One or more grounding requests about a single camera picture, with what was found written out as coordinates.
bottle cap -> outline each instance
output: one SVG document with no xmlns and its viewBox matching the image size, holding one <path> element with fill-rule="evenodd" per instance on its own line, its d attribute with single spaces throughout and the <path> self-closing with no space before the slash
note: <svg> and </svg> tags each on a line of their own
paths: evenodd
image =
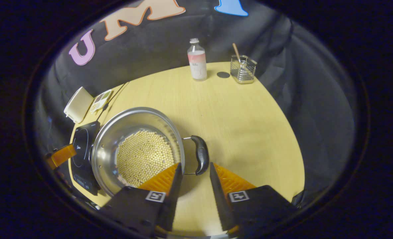
<svg viewBox="0 0 393 239">
<path fill-rule="evenodd" d="M 199 43 L 199 40 L 198 40 L 198 38 L 191 38 L 191 41 L 189 43 L 191 43 L 191 44 Z"/>
</svg>

black induction cooktop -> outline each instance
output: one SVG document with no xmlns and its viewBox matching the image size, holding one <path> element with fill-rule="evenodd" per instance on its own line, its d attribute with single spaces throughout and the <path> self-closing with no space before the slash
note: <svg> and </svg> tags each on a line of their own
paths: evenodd
<svg viewBox="0 0 393 239">
<path fill-rule="evenodd" d="M 72 178 L 80 186 L 93 195 L 101 189 L 92 171 L 92 145 L 101 125 L 98 121 L 77 127 L 74 132 L 72 145 L 77 154 L 71 158 Z"/>
</svg>

power cord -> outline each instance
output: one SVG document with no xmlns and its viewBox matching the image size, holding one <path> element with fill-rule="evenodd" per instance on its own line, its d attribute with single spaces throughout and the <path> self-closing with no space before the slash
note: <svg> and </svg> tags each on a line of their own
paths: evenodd
<svg viewBox="0 0 393 239">
<path fill-rule="evenodd" d="M 121 91 L 121 88 L 122 88 L 125 84 L 128 85 L 129 83 L 130 83 L 130 81 L 124 83 L 124 84 L 118 89 L 118 91 L 111 97 L 111 99 L 102 107 L 102 112 L 99 114 L 99 116 L 98 116 L 98 118 L 96 119 L 96 121 L 99 120 L 99 118 L 100 118 L 100 116 L 102 115 L 102 113 L 108 108 L 108 104 L 111 102 L 111 100 L 113 100 L 113 98 L 118 94 L 118 92 Z"/>
</svg>

stainless steel pot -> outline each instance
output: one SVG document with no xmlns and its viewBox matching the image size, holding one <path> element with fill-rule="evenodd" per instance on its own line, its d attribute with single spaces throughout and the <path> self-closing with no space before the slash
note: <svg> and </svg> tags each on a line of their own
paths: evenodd
<svg viewBox="0 0 393 239">
<path fill-rule="evenodd" d="M 182 138 L 174 124 L 166 115 L 148 107 L 137 107 L 123 111 L 110 119 L 99 131 L 92 147 L 89 160 L 93 174 L 101 188 L 111 197 L 124 186 L 130 186 L 117 170 L 118 145 L 124 139 L 139 130 L 147 130 L 163 135 L 171 146 L 174 162 L 181 163 L 182 174 L 185 174 L 185 153 Z M 192 135 L 184 139 L 192 139 L 196 144 L 198 168 L 195 175 L 203 174 L 209 165 L 208 149 L 205 141 Z"/>
</svg>

round table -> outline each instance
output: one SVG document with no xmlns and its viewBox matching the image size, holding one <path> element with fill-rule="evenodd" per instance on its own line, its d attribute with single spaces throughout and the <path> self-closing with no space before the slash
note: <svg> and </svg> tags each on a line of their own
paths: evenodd
<svg viewBox="0 0 393 239">
<path fill-rule="evenodd" d="M 285 115 L 266 88 L 256 79 L 240 85 L 229 72 L 230 62 L 207 64 L 207 80 L 191 77 L 189 66 L 133 80 L 123 87 L 101 115 L 101 127 L 116 114 L 138 106 L 163 112 L 181 137 L 198 135 L 208 147 L 210 160 L 256 187 L 270 185 L 288 201 L 304 189 L 300 148 Z M 120 86 L 113 88 L 113 94 Z M 86 114 L 76 127 L 95 121 L 101 110 Z M 184 141 L 185 172 L 195 171 L 195 145 Z M 200 176 L 184 175 L 173 223 L 175 235 L 210 236 L 221 228 L 209 170 Z M 73 186 L 99 206 L 110 197 L 92 195 L 72 180 Z"/>
</svg>

